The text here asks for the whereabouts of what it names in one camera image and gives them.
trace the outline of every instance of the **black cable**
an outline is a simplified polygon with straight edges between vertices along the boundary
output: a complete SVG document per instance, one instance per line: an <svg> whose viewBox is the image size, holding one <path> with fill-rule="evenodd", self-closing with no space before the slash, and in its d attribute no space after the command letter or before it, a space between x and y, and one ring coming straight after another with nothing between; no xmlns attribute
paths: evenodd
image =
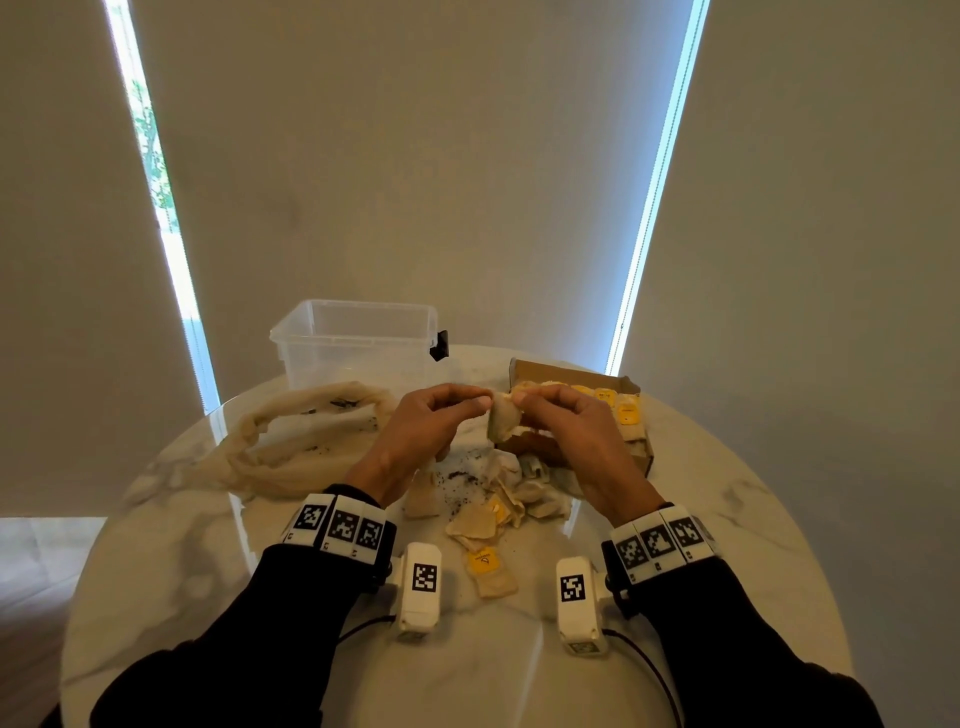
<svg viewBox="0 0 960 728"><path fill-rule="evenodd" d="M366 628L369 627L371 624L379 624L381 621L395 622L395 621L396 621L396 615L384 615L383 617L374 617L373 619L368 619L368 620L365 621L363 624L358 624L357 626L355 626L355 627L354 627L353 629L351 629L350 631L342 634L342 635L340 636L340 639L337 640L337 644L340 644L340 643L341 643L343 640L345 640L347 637L353 637L353 635L355 635L355 634L356 634L357 632L359 632L361 629L366 629Z"/></svg>
<svg viewBox="0 0 960 728"><path fill-rule="evenodd" d="M670 701L670 710L673 711L673 720L677 724L677 728L683 728L683 724L680 721L680 710L677 708L677 701L673 699L673 693L670 692L670 688L667 687L666 680L663 679L663 675L660 674L660 671L657 669L657 666L654 665L653 660L647 657L646 652L637 647L633 640L626 635L620 634L615 629L604 629L603 633L608 637L617 637L620 640L623 640L626 644L633 648L636 654L643 658L643 662L647 664L647 667L654 671L657 679L660 680L660 687L663 688L663 691L666 693L667 700Z"/></svg>

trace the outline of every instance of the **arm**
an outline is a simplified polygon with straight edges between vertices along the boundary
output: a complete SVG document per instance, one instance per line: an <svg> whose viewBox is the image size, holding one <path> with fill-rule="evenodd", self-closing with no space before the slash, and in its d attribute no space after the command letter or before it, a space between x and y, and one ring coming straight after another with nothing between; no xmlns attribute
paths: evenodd
<svg viewBox="0 0 960 728"><path fill-rule="evenodd" d="M386 507L417 468L443 459L461 422L490 408L490 394L457 384L411 392L347 473L348 485L325 492ZM319 726L344 622L372 583L372 567L319 545L266 548L250 584L209 629L128 667L97 701L90 725ZM380 553L389 556L392 545L391 537Z"/></svg>
<svg viewBox="0 0 960 728"><path fill-rule="evenodd" d="M668 506L636 468L610 408L551 385L516 393L524 424L549 429L589 502L614 527ZM631 585L609 542L608 575L624 616L645 616L660 636L687 726L880 726L852 678L802 662L756 612L726 562L715 556Z"/></svg>

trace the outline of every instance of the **clear plastic bin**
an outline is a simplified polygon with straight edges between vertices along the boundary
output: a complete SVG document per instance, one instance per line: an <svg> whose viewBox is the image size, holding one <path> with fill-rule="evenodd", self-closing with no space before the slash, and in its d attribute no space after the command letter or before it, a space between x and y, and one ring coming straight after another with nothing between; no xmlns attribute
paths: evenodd
<svg viewBox="0 0 960 728"><path fill-rule="evenodd" d="M302 301L270 330L290 389L356 379L402 396L425 386L437 309L412 303Z"/></svg>

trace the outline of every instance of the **wooden floor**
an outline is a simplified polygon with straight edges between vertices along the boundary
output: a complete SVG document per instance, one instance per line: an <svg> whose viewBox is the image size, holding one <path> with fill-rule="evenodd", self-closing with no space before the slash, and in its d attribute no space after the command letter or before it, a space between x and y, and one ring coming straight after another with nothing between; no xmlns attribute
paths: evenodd
<svg viewBox="0 0 960 728"><path fill-rule="evenodd" d="M0 518L0 726L57 704L70 598L104 519Z"/></svg>

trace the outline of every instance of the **black sweater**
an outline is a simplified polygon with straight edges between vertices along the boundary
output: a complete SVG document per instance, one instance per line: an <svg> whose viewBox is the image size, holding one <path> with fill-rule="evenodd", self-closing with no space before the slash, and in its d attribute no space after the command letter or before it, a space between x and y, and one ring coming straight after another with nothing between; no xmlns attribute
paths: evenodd
<svg viewBox="0 0 960 728"><path fill-rule="evenodd" d="M270 546L206 632L113 681L91 727L319 726L337 639L369 583L358 562L310 546ZM298 598L281 598L291 584ZM628 619L642 614L660 635L688 728L882 726L855 680L793 654L726 562L708 558L628 591L621 609Z"/></svg>

